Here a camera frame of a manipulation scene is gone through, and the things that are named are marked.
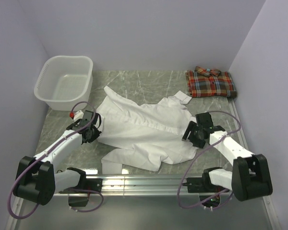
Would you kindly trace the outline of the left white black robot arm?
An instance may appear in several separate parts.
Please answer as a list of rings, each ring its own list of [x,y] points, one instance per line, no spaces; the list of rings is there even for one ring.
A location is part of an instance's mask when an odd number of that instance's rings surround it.
[[[65,189],[83,192],[87,187],[85,171],[70,167],[57,173],[56,168],[82,144],[95,141],[101,134],[100,126],[101,115],[86,110],[83,117],[69,125],[47,149],[33,157],[23,157],[13,195],[44,206],[55,193]]]

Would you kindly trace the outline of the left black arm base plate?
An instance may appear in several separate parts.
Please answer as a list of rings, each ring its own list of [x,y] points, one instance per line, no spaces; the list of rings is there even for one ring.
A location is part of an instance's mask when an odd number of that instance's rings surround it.
[[[80,188],[67,188],[60,191],[59,194],[68,195],[68,204],[72,208],[86,207],[91,195],[98,195],[103,203],[103,196],[101,195],[103,179],[90,178],[84,181],[84,185]]]

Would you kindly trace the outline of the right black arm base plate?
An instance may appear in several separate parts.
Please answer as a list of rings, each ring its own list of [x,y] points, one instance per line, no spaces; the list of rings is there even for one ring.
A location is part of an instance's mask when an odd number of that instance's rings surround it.
[[[202,177],[188,177],[186,182],[182,183],[183,186],[187,187],[188,193],[218,193],[224,190],[223,187],[218,185],[212,185]],[[201,203],[201,206],[211,210],[217,209],[225,205],[231,200],[233,194],[231,193],[224,203],[221,203],[220,195],[208,199],[206,202]]]

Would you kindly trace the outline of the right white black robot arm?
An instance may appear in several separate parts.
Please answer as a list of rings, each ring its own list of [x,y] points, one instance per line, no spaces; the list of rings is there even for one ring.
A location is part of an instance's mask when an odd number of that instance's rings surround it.
[[[230,137],[222,126],[214,125],[210,112],[197,114],[195,119],[189,122],[182,139],[202,150],[218,150],[232,165],[232,171],[214,167],[205,169],[201,177],[188,177],[183,186],[189,193],[227,189],[239,201],[272,194],[269,166],[264,155],[250,152]]]

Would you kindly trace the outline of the white plastic laundry basket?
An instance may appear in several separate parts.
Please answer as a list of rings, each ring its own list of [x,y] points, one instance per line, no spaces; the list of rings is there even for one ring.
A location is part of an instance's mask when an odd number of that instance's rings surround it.
[[[47,60],[37,79],[34,95],[56,111],[70,111],[88,101],[93,62],[86,56],[55,56]]]

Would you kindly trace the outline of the folded plaid flannel shirt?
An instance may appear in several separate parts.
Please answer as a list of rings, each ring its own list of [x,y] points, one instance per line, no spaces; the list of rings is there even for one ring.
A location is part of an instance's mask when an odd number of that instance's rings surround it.
[[[195,70],[186,71],[185,77],[188,92],[193,98],[213,96],[235,98],[238,95],[228,71],[197,66]]]

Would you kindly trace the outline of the white long sleeve shirt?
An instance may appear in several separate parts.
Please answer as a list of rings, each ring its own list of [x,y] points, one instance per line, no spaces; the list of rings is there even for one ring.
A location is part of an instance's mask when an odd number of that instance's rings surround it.
[[[103,174],[120,174],[123,165],[157,172],[162,163],[178,164],[193,159],[196,148],[182,141],[195,118],[186,105],[192,99],[178,91],[157,104],[126,99],[110,87],[97,108],[102,118],[98,142],[115,147],[101,160]]]

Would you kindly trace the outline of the aluminium mounting rail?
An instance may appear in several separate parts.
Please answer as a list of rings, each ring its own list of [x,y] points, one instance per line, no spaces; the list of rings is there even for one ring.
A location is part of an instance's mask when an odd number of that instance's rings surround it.
[[[202,176],[191,175],[188,177],[202,177],[212,185],[218,185],[224,188],[224,191],[233,192],[240,201],[254,199],[258,197],[271,195],[273,187],[271,180],[266,176],[258,175],[233,176],[231,172],[217,169],[209,173],[203,173]],[[186,182],[178,175],[117,175],[117,176],[101,176],[88,175],[86,179],[101,178],[103,179],[101,193],[106,196],[122,195],[122,196],[148,196],[148,195],[175,195],[180,192],[182,195],[188,194],[186,186],[182,183]],[[213,193],[196,193],[200,195],[208,195]]]

